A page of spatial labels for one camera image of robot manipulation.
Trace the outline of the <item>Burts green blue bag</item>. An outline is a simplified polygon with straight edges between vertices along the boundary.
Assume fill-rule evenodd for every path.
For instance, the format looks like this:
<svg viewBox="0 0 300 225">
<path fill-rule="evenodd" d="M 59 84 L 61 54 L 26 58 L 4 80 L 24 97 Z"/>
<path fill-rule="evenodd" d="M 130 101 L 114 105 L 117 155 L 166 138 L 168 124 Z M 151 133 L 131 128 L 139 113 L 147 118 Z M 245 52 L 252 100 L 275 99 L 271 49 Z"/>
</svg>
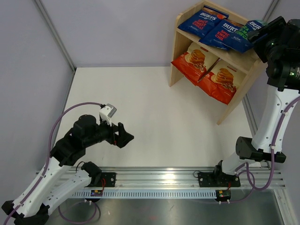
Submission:
<svg viewBox="0 0 300 225">
<path fill-rule="evenodd" d="M 235 33 L 230 34 L 229 37 L 224 41 L 224 44 L 240 53 L 245 53 L 253 47 L 248 40 L 248 33 L 258 30 L 265 25 L 267 25 L 267 23 L 264 21 L 250 20 Z"/>
</svg>

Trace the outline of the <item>Burts chilli bag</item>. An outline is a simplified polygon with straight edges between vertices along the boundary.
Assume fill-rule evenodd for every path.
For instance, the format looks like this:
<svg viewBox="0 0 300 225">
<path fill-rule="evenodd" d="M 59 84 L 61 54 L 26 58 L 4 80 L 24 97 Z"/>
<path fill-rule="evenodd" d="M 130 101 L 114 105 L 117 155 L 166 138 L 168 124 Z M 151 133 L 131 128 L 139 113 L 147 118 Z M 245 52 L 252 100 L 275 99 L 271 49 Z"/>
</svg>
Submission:
<svg viewBox="0 0 300 225">
<path fill-rule="evenodd" d="M 225 45 L 225 40 L 231 34 L 238 31 L 241 27 L 243 27 L 243 24 L 234 22 L 229 19 L 223 19 L 205 37 L 201 38 L 199 42 L 207 46 L 212 46 L 223 50 L 229 50 L 230 47 Z"/>
<path fill-rule="evenodd" d="M 178 28 L 203 38 L 222 20 L 228 17 L 229 14 L 205 5 L 200 11 L 180 24 Z"/>
</svg>

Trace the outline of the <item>cassava chips bag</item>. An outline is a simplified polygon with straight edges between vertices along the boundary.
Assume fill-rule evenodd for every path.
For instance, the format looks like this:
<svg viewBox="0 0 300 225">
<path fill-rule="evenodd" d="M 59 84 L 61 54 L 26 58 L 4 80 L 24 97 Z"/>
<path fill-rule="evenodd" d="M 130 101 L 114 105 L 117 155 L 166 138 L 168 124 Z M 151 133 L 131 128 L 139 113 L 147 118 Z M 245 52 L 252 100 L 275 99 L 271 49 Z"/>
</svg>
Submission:
<svg viewBox="0 0 300 225">
<path fill-rule="evenodd" d="M 220 60 L 197 84 L 210 97 L 229 104 L 246 74 Z"/>
<path fill-rule="evenodd" d="M 193 42 L 188 50 L 171 64 L 196 86 L 218 60 L 218 56 Z"/>
</svg>

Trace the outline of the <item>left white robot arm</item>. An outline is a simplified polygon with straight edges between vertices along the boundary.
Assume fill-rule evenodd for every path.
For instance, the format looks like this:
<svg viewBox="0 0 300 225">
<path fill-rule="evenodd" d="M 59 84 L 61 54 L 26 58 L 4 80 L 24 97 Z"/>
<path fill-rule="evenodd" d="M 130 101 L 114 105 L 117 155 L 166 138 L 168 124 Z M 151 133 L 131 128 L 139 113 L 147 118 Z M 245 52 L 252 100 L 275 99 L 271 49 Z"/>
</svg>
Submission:
<svg viewBox="0 0 300 225">
<path fill-rule="evenodd" d="M 106 141 L 119 148 L 125 147 L 134 136 L 125 131 L 124 125 L 97 124 L 92 115 L 82 115 L 65 136 L 56 142 L 45 166 L 33 183 L 15 200 L 6 201 L 2 210 L 14 218 L 16 225 L 44 225 L 49 216 L 75 191 L 97 186 L 102 181 L 102 171 L 93 162 L 84 163 L 78 174 L 55 188 L 65 172 L 85 155 L 86 149 Z"/>
</svg>

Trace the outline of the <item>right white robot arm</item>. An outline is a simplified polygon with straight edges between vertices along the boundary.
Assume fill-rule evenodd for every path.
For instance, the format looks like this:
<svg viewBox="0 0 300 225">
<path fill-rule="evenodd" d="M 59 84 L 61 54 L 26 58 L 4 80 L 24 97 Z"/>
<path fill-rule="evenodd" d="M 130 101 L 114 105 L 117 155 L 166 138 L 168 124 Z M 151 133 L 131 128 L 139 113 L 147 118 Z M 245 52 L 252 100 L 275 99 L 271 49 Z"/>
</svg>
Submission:
<svg viewBox="0 0 300 225">
<path fill-rule="evenodd" d="M 270 161 L 271 171 L 265 190 L 271 183 L 275 163 L 284 163 L 282 140 L 286 127 L 300 99 L 300 21 L 285 21 L 278 17 L 264 27 L 251 31 L 248 40 L 254 51 L 267 63 L 267 102 L 261 123 L 253 138 L 240 136 L 236 152 L 221 160 L 211 173 L 209 183 L 214 187 L 240 187 L 237 172 L 250 163 Z"/>
</svg>

